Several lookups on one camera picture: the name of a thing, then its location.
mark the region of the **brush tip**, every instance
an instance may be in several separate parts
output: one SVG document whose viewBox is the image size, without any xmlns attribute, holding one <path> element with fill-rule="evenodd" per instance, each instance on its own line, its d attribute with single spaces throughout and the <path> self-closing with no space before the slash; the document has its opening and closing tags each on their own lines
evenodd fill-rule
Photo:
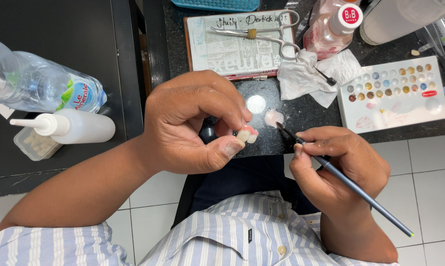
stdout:
<svg viewBox="0 0 445 266">
<path fill-rule="evenodd" d="M 277 124 L 277 126 L 278 126 L 280 129 L 284 129 L 284 128 L 285 128 L 281 123 L 279 123 L 279 122 L 275 122 L 275 123 Z"/>
</svg>

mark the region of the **blue basket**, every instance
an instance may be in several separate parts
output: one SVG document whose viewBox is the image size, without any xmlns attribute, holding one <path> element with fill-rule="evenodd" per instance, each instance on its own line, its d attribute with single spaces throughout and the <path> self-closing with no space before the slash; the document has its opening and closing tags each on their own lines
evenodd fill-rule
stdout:
<svg viewBox="0 0 445 266">
<path fill-rule="evenodd" d="M 259 0 L 171 0 L 181 8 L 222 12 L 251 12 L 258 8 Z"/>
</svg>

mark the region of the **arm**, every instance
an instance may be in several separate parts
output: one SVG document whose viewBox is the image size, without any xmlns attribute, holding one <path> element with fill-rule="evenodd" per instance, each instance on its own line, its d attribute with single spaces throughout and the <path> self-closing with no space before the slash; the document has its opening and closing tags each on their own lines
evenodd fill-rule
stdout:
<svg viewBox="0 0 445 266">
<path fill-rule="evenodd" d="M 221 117 L 215 129 L 221 137 L 204 145 L 198 133 L 209 114 Z M 244 99 L 225 78 L 212 71 L 178 76 L 147 99 L 144 134 L 39 185 L 11 209 L 0 231 L 101 223 L 160 171 L 190 174 L 222 168 L 245 146 L 229 130 L 240 130 L 251 118 Z"/>
<path fill-rule="evenodd" d="M 328 252 L 362 261 L 397 262 L 397 251 L 373 220 L 369 205 L 326 169 L 315 171 L 311 155 L 330 162 L 375 198 L 385 187 L 390 167 L 360 136 L 345 128 L 313 128 L 297 136 L 290 164 L 304 195 L 322 211 L 321 240 Z"/>
</svg>

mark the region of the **brush handle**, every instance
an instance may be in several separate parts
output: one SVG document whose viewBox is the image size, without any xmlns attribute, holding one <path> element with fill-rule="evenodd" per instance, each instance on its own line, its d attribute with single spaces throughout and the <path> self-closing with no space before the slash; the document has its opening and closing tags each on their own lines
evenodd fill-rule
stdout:
<svg viewBox="0 0 445 266">
<path fill-rule="evenodd" d="M 306 142 L 301 138 L 296 139 L 297 143 L 304 145 Z M 383 215 L 387 220 L 391 221 L 398 229 L 400 229 L 407 236 L 412 237 L 414 234 L 411 232 L 401 221 L 399 221 L 395 216 L 393 216 L 389 211 L 387 211 L 382 205 L 380 205 L 377 201 L 375 201 L 369 194 L 367 194 L 359 185 L 357 185 L 354 181 L 348 178 L 341 170 L 337 169 L 332 163 L 319 155 L 313 155 L 313 158 L 317 160 L 323 167 L 325 167 L 329 172 L 331 172 L 334 176 L 339 178 L 341 182 L 343 182 L 347 187 L 349 187 L 352 191 L 354 191 L 357 195 L 359 195 L 363 200 L 365 200 L 368 204 L 372 206 L 372 208 L 376 209 Z"/>
</svg>

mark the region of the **hand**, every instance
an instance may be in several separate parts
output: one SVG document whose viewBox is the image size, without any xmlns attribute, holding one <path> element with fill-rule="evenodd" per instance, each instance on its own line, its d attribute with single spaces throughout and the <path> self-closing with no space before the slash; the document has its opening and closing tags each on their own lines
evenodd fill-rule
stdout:
<svg viewBox="0 0 445 266">
<path fill-rule="evenodd" d="M 218 139 L 204 145 L 198 137 L 203 119 L 219 118 Z M 142 153 L 153 172 L 208 173 L 221 169 L 245 143 L 232 135 L 252 114 L 230 81 L 214 71 L 194 71 L 157 86 L 145 104 Z"/>
<path fill-rule="evenodd" d="M 315 171 L 311 155 L 331 156 L 330 162 L 373 198 L 387 184 L 389 164 L 363 138 L 346 128 L 323 126 L 296 135 L 307 143 L 295 145 L 290 170 L 313 205 L 332 220 L 369 213 L 368 203 L 331 172 Z"/>
</svg>

